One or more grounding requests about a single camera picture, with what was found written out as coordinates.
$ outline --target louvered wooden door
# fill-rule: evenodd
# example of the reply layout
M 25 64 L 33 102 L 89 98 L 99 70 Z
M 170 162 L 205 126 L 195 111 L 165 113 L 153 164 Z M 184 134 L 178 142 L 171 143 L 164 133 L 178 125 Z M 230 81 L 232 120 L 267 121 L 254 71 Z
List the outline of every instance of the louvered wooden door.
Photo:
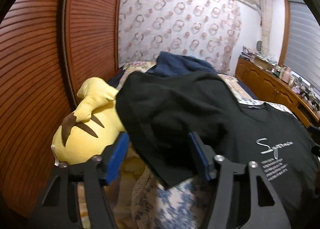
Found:
M 118 0 L 16 0 L 0 24 L 0 191 L 28 217 L 52 137 L 92 76 L 114 75 Z

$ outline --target wooden window frame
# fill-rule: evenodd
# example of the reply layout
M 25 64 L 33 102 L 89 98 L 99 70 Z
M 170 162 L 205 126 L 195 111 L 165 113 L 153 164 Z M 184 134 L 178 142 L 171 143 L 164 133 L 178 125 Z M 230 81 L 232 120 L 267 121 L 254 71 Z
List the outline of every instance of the wooden window frame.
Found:
M 290 20 L 291 20 L 290 3 L 288 0 L 284 0 L 284 6 L 285 6 L 284 36 L 283 36 L 281 55 L 278 62 L 278 65 L 281 67 L 283 67 L 285 57 L 287 55 L 289 33 L 290 33 Z

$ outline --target bed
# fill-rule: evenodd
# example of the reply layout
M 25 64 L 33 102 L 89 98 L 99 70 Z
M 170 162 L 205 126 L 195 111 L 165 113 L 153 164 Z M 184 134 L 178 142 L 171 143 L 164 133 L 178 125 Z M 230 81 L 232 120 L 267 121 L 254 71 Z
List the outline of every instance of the bed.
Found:
M 155 64 L 150 61 L 127 63 L 108 83 L 117 85 L 116 88 L 119 90 L 132 72 L 146 72 Z M 250 89 L 235 77 L 224 74 L 219 74 L 219 76 L 229 86 L 240 103 L 262 104 L 261 101 L 256 100 L 257 98 Z M 277 109 L 290 112 L 282 105 L 270 104 Z M 198 226 L 198 223 L 203 219 L 202 214 L 207 205 L 208 197 L 206 195 L 210 193 L 205 183 L 199 181 L 198 178 L 191 178 L 169 191 L 165 191 L 131 147 L 121 166 L 118 179 L 104 189 L 120 229 L 153 228 L 154 226 L 161 228 L 165 224 L 171 228 L 169 224 L 172 223 L 171 218 L 175 215 L 178 216 L 176 221 L 179 221 L 179 228 L 187 225 L 189 227 L 191 224 L 191 228 Z M 85 191 L 81 183 L 78 184 L 78 198 L 83 226 L 90 228 Z M 180 213 L 172 215 L 170 208 L 180 209 Z M 190 210 L 193 210 L 192 216 L 195 219 L 188 216 Z

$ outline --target pink bottle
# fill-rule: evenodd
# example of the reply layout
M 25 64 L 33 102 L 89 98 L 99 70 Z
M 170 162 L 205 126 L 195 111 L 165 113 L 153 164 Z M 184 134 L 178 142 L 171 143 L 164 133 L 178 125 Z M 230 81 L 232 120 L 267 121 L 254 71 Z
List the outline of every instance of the pink bottle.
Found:
M 282 75 L 282 80 L 286 83 L 289 83 L 290 78 L 291 78 L 291 69 L 289 67 L 287 67 Z

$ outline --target cabinet door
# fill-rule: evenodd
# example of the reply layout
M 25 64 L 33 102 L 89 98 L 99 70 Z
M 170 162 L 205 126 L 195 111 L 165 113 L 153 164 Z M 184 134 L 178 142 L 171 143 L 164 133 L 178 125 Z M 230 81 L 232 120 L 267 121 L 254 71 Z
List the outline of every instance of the cabinet door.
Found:
M 247 70 L 243 81 L 255 95 L 259 94 L 261 73 L 262 70 L 252 66 Z
M 244 76 L 245 76 L 246 70 L 247 70 L 247 62 L 239 58 L 238 65 L 235 72 L 235 77 L 241 80 L 242 82 L 244 82 Z
M 282 88 L 276 95 L 276 103 L 284 105 L 292 110 L 296 107 L 298 100 L 288 90 Z
M 279 91 L 279 85 L 268 75 L 263 75 L 261 86 L 258 89 L 256 96 L 266 102 L 276 102 L 276 94 Z

